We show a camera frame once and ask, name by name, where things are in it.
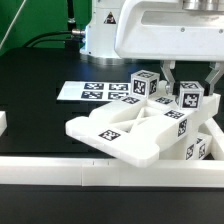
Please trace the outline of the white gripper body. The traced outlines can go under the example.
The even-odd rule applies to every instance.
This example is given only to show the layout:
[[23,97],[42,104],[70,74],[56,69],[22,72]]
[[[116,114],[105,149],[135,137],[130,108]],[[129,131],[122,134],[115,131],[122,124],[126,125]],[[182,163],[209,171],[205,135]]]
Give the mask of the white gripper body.
[[224,0],[126,0],[115,51],[122,58],[224,61]]

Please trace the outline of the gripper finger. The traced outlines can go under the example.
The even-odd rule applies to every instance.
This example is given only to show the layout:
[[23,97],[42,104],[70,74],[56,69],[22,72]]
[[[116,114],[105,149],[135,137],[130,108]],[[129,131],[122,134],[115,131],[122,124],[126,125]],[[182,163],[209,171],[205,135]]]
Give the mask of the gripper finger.
[[161,71],[167,81],[165,89],[168,95],[178,95],[180,82],[176,81],[172,70],[175,68],[175,61],[172,60],[162,60],[160,62]]
[[214,92],[215,84],[224,75],[224,62],[211,62],[211,71],[205,79],[205,92],[206,96],[210,96]]

